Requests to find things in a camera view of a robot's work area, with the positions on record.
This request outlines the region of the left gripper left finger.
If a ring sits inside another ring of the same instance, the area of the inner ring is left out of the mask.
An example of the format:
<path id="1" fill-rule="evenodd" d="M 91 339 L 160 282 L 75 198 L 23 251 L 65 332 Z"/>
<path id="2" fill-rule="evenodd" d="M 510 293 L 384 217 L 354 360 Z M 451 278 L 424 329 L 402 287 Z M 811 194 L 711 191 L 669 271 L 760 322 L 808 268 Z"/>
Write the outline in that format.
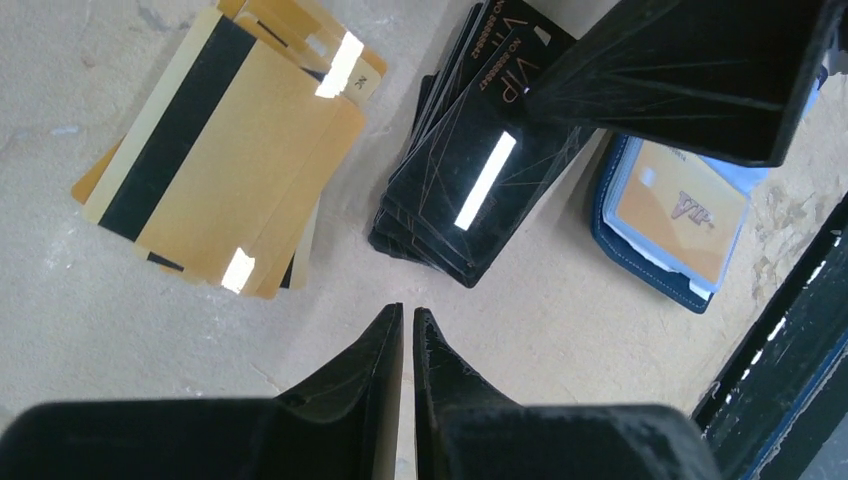
<path id="1" fill-rule="evenodd" d="M 5 479 L 391 479 L 403 307 L 275 397 L 45 403 L 1 437 Z"/>

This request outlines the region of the gold credit card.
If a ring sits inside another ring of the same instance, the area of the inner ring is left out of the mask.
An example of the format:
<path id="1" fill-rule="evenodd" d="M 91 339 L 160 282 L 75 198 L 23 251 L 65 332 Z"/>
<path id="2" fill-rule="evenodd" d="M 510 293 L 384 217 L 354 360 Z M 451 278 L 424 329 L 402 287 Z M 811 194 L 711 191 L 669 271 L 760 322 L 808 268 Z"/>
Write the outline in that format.
<path id="1" fill-rule="evenodd" d="M 629 138 L 603 218 L 650 263 L 714 293 L 748 207 L 748 195 L 701 156 Z"/>

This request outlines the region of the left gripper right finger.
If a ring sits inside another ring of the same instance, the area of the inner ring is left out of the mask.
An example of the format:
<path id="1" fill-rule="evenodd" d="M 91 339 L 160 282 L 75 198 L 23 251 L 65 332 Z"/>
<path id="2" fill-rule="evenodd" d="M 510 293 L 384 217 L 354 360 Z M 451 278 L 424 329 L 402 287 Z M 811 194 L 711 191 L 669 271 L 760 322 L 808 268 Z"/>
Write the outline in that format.
<path id="1" fill-rule="evenodd" d="M 523 406 L 414 312 L 420 479 L 718 479 L 701 432 L 664 405 Z"/>

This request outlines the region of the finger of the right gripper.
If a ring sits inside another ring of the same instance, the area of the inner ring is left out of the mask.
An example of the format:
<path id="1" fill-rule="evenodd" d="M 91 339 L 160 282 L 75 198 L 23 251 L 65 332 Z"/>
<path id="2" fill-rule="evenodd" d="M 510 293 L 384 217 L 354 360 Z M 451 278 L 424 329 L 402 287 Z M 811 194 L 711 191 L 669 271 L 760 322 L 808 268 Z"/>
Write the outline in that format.
<path id="1" fill-rule="evenodd" d="M 527 115 L 778 167 L 841 1 L 619 1 L 530 88 Z"/>

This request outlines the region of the navy blue card holder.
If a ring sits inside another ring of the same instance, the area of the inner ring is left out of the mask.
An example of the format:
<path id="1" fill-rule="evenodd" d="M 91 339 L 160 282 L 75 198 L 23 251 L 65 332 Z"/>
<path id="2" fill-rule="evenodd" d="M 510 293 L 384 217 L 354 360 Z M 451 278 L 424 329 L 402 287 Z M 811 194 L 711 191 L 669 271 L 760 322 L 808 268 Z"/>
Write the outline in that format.
<path id="1" fill-rule="evenodd" d="M 604 149 L 591 231 L 616 264 L 702 314 L 720 290 L 767 168 L 623 134 Z"/>

